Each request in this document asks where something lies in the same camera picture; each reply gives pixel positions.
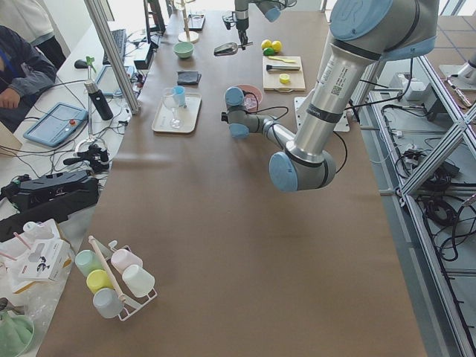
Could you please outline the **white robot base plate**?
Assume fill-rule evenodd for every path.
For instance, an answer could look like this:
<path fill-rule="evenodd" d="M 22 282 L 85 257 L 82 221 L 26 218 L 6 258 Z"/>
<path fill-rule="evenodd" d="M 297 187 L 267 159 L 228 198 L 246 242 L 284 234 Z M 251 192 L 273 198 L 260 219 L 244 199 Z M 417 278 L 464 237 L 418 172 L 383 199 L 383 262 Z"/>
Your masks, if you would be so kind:
<path fill-rule="evenodd" d="M 347 118 L 347 112 L 340 114 L 326 112 L 321 109 L 309 109 L 309 99 L 307 97 L 294 97 L 295 121 L 297 129 L 301 128 L 306 116 L 318 118 L 326 123 L 334 124 L 334 132 L 349 132 L 350 125 Z"/>

